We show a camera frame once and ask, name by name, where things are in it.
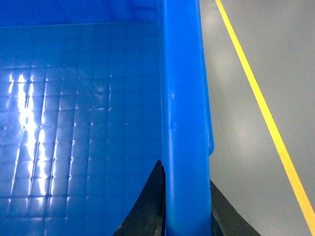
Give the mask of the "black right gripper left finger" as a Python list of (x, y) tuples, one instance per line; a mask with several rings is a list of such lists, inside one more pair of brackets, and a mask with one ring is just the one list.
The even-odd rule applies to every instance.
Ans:
[(115, 236), (165, 235), (165, 171), (158, 160)]

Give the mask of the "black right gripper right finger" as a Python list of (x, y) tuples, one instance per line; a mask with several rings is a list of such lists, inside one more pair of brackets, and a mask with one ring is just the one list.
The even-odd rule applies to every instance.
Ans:
[(214, 236), (260, 236), (211, 183), (212, 229)]

